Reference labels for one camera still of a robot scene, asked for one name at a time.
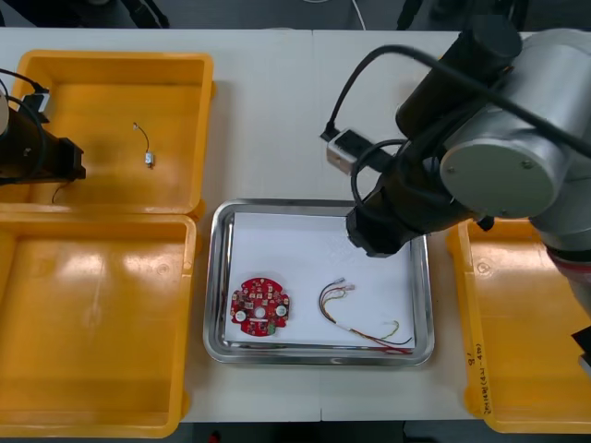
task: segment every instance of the white paper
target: white paper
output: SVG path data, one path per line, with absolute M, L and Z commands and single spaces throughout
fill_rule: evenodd
M 320 312 L 318 299 L 324 286 L 341 277 L 356 289 L 326 308 L 339 323 L 367 335 L 384 337 L 400 327 L 388 341 L 415 347 L 410 247 L 395 256 L 367 257 L 354 247 L 343 217 L 241 213 L 235 215 L 229 293 L 251 278 L 265 277 L 283 286 L 290 297 L 287 326 L 268 337 L 253 337 L 240 325 L 225 322 L 228 341 L 377 346 L 340 329 Z M 230 318 L 231 304 L 226 304 Z

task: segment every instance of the label on bin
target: label on bin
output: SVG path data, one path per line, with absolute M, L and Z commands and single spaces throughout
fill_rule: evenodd
M 476 370 L 476 378 L 478 381 L 478 394 L 482 400 L 481 412 L 484 415 L 492 413 L 492 406 L 490 402 L 490 394 L 488 393 L 488 377 L 487 367 L 484 363 L 484 353 L 482 350 L 482 344 L 476 344 L 476 356 L 471 353 L 467 353 L 467 362 L 470 369 Z

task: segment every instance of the electronic component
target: electronic component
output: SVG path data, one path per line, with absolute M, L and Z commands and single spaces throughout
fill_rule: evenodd
M 230 315 L 233 323 L 248 335 L 267 337 L 284 328 L 289 317 L 289 296 L 271 279 L 245 281 L 232 294 Z
M 329 313 L 329 311 L 326 308 L 327 303 L 329 303 L 332 300 L 342 300 L 348 295 L 349 292 L 354 291 L 354 290 L 355 290 L 354 284 L 345 283 L 344 278 L 335 280 L 332 283 L 329 283 L 326 286 L 324 286 L 324 289 L 322 289 L 322 291 L 320 291 L 320 296 L 318 299 L 318 307 L 320 309 L 321 314 L 324 316 L 324 318 L 329 320 L 335 326 L 338 326 L 339 328 L 344 329 L 346 331 L 352 332 L 355 335 L 358 335 L 359 337 L 363 337 L 364 339 L 373 341 L 374 343 L 376 343 L 380 346 L 380 348 L 374 348 L 374 349 L 379 349 L 380 351 L 384 351 L 385 353 L 411 353 L 410 350 L 408 350 L 406 348 L 401 348 L 400 346 L 404 346 L 405 344 L 410 342 L 412 340 L 412 337 L 409 338 L 408 340 L 402 341 L 402 342 L 394 342 L 394 341 L 388 340 L 392 335 L 394 335 L 396 333 L 396 331 L 400 327 L 400 324 L 396 320 L 394 320 L 392 322 L 392 325 L 394 326 L 393 331 L 390 332 L 388 335 L 380 338 L 380 337 L 373 337 L 371 335 L 367 335 L 367 334 L 361 332 L 360 330 L 346 326 L 343 323 L 339 323 Z
M 156 157 L 154 156 L 154 153 L 150 150 L 150 139 L 148 138 L 148 134 L 146 134 L 146 131 L 144 131 L 141 128 L 141 126 L 135 122 L 133 124 L 133 130 L 141 132 L 144 138 L 146 138 L 146 153 L 144 154 L 144 163 L 146 163 L 146 166 L 152 169 L 154 167 L 154 164 L 156 163 Z

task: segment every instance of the tray rim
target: tray rim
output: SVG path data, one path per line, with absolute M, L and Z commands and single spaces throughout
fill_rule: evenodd
M 297 215 L 344 216 L 353 207 L 353 202 L 322 199 L 235 199 L 224 202 L 214 213 L 211 225 L 211 243 L 207 279 L 206 305 L 203 318 L 203 342 L 208 354 L 221 363 L 272 364 L 272 365 L 378 365 L 413 366 L 425 363 L 433 352 L 435 335 L 428 273 L 427 240 L 418 237 L 411 242 L 411 259 L 418 278 L 413 284 L 413 309 L 417 320 L 424 328 L 423 349 L 415 355 L 387 355 L 375 350 L 352 346 L 269 345 L 253 346 L 252 343 L 229 346 L 216 332 L 218 317 L 223 314 L 219 306 L 219 293 L 223 292 L 224 274 L 227 269 L 223 260 L 230 259 L 233 216 L 246 209 L 259 209 L 261 213 Z M 417 318 L 422 313 L 424 319 Z

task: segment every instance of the capacitor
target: capacitor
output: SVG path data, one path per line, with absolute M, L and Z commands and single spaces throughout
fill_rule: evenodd
M 275 314 L 279 317 L 284 317 L 287 314 L 287 308 L 283 305 L 279 305 L 275 308 Z
M 236 312 L 236 315 L 234 316 L 234 318 L 236 319 L 236 321 L 243 322 L 244 320 L 247 319 L 247 313 L 244 311 L 238 311 L 238 312 Z

